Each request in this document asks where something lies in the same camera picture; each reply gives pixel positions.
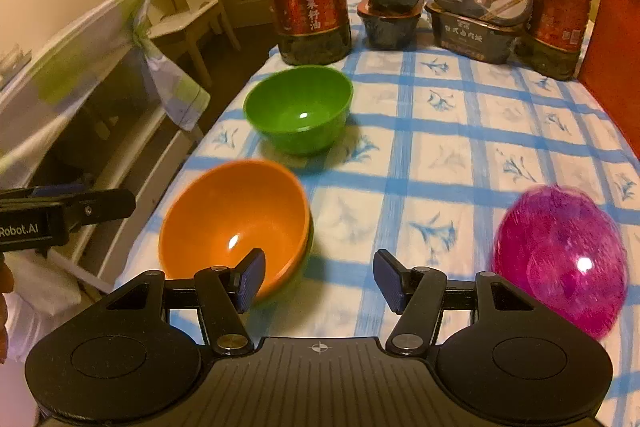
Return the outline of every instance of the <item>blue checkered tablecloth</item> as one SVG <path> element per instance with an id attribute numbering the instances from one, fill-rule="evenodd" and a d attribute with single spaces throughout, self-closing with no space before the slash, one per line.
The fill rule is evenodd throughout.
<path id="1" fill-rule="evenodd" d="M 246 315 L 252 337 L 378 335 L 398 319 L 372 278 L 372 254 L 394 252 L 405 266 L 428 265 L 453 279 L 488 267 L 494 231 L 507 208 L 536 184 L 580 188 L 619 224 L 630 291 L 604 339 L 614 381 L 599 419 L 640 421 L 640 165 L 602 108 L 577 82 L 494 66 L 433 45 L 423 15 L 404 52 L 365 46 L 359 0 L 348 0 L 353 51 L 333 65 L 353 80 L 344 138 L 310 159 L 284 156 L 242 115 L 255 83 L 288 68 L 276 53 L 253 76 L 190 156 L 135 243 L 118 284 L 161 268 L 158 234 L 170 204 L 204 171 L 232 158 L 269 158 L 295 172 L 310 201 L 315 239 L 295 282 Z M 172 323 L 201 341 L 194 312 Z M 468 325 L 444 318 L 440 341 Z"/>

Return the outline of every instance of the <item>orange bag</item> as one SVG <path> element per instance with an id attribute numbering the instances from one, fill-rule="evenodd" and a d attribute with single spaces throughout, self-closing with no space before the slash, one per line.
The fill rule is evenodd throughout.
<path id="1" fill-rule="evenodd" d="M 578 80 L 640 157 L 640 0 L 601 0 Z"/>

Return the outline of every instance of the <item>floor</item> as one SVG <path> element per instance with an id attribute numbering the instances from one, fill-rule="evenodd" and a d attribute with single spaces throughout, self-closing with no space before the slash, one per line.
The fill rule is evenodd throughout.
<path id="1" fill-rule="evenodd" d="M 236 28 L 235 32 L 242 47 L 239 52 L 233 49 L 225 34 L 212 35 L 200 49 L 214 83 L 209 107 L 200 118 L 200 128 L 204 133 L 216 123 L 276 45 L 276 33 L 271 24 Z M 177 63 L 187 74 L 198 78 L 189 55 L 181 56 Z"/>

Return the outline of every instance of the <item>bowl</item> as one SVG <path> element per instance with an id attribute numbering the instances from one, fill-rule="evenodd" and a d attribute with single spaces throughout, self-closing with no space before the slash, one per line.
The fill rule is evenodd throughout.
<path id="1" fill-rule="evenodd" d="M 282 285 L 300 265 L 310 211 L 292 172 L 264 160 L 222 164 L 196 179 L 162 222 L 159 256 L 169 279 L 190 279 L 209 266 L 236 266 L 253 248 L 266 258 L 257 299 Z"/>
<path id="2" fill-rule="evenodd" d="M 244 101 L 244 115 L 276 149 L 312 155 L 344 130 L 353 85 L 340 71 L 297 66 L 268 76 Z"/>
<path id="3" fill-rule="evenodd" d="M 358 4 L 358 15 L 362 19 L 371 48 L 379 50 L 401 50 L 411 44 L 418 27 L 424 0 L 418 0 L 414 8 L 403 15 L 384 13 L 369 6 L 369 0 Z"/>
<path id="4" fill-rule="evenodd" d="M 534 187 L 495 237 L 493 270 L 596 340 L 626 297 L 626 251 L 618 227 L 583 192 Z"/>

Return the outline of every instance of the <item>tablecloth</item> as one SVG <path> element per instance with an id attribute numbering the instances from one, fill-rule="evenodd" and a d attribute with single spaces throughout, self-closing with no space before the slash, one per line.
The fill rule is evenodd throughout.
<path id="1" fill-rule="evenodd" d="M 372 278 L 378 248 L 395 253 L 405 266 L 432 266 L 450 279 L 471 280 L 488 267 L 494 231 L 523 190 L 553 183 L 578 187 L 619 224 L 629 259 L 628 298 L 602 342 L 614 381 L 599 418 L 614 427 L 636 427 L 638 160 L 578 82 L 556 82 L 515 62 L 494 66 L 437 48 L 426 15 L 411 48 L 369 50 L 355 12 L 358 1 L 348 0 L 353 51 L 333 65 L 354 85 L 344 138 L 305 159 L 275 152 L 251 129 L 242 114 L 247 93 L 287 68 L 274 50 L 185 163 L 118 283 L 161 269 L 162 218 L 191 181 L 232 158 L 269 158 L 302 181 L 315 239 L 299 280 L 250 311 L 247 330 L 254 339 L 378 335 L 384 341 L 398 316 Z M 174 312 L 172 324 L 201 341 L 194 312 Z M 467 312 L 448 312 L 439 341 L 466 325 Z"/>
<path id="2" fill-rule="evenodd" d="M 0 188 L 26 185 L 53 142 L 118 63 L 190 131 L 209 94 L 146 36 L 151 0 L 106 0 L 49 40 L 0 89 Z"/>

